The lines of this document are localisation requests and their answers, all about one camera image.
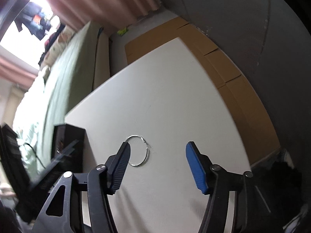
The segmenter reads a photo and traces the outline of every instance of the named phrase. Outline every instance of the black cable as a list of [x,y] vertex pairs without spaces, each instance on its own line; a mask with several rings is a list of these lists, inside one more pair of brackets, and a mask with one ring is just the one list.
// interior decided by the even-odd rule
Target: black cable
[[101,27],[98,30],[98,34],[97,34],[97,40],[96,40],[96,47],[95,47],[95,63],[94,63],[94,73],[93,73],[93,84],[92,84],[92,91],[94,91],[94,81],[95,81],[95,68],[96,68],[96,57],[97,57],[97,49],[98,49],[98,42],[99,42],[99,37],[102,34],[102,32],[104,31],[104,28]]
[[32,149],[33,153],[35,154],[35,157],[37,158],[37,160],[39,160],[40,164],[45,169],[45,166],[43,165],[42,161],[39,159],[39,157],[38,157],[37,153],[35,152],[35,150],[33,149],[33,147],[30,144],[28,144],[28,143],[24,143],[23,145],[27,145],[27,146],[29,146]]

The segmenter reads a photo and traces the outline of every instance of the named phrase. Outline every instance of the metal ring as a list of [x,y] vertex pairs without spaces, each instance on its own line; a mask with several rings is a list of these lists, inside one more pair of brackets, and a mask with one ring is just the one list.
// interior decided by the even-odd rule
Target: metal ring
[[141,166],[144,162],[147,161],[148,154],[149,154],[149,148],[148,148],[148,144],[147,144],[146,140],[145,140],[142,136],[140,136],[140,135],[131,135],[131,136],[129,136],[129,137],[125,140],[125,142],[127,142],[127,141],[128,141],[130,138],[132,138],[132,137],[139,137],[139,138],[146,144],[146,155],[145,155],[144,160],[143,160],[142,162],[140,162],[139,164],[132,164],[132,163],[129,162],[129,164],[130,164],[131,166],[138,167],[138,166]]

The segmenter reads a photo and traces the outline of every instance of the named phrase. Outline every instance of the brown cardboard box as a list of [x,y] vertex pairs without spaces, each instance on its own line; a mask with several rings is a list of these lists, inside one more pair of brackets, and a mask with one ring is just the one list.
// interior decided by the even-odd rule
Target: brown cardboard box
[[182,18],[174,18],[129,42],[125,46],[128,64],[176,37],[186,44],[218,89],[250,164],[278,150],[274,127],[248,80],[215,43]]

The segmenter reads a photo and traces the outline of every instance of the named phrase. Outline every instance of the pink curtain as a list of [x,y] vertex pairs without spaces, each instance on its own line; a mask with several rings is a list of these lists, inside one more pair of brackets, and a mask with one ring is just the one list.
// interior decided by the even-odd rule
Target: pink curtain
[[62,23],[75,30],[88,21],[102,24],[106,34],[123,29],[137,18],[157,10],[160,0],[47,0]]
[[29,89],[37,75],[29,73],[0,56],[0,77]]

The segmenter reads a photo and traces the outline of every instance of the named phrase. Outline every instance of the white table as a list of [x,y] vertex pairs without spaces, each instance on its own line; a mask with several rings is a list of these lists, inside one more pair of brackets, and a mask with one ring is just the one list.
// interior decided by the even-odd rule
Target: white table
[[[105,163],[132,134],[150,144],[148,162],[128,166],[120,190],[109,197],[120,233],[198,232],[208,196],[196,188],[187,163],[189,141],[227,171],[250,170],[221,96],[179,38],[110,78],[65,120],[86,129],[85,171]],[[143,145],[131,145],[130,161],[138,162]],[[225,232],[231,232],[233,197]]]

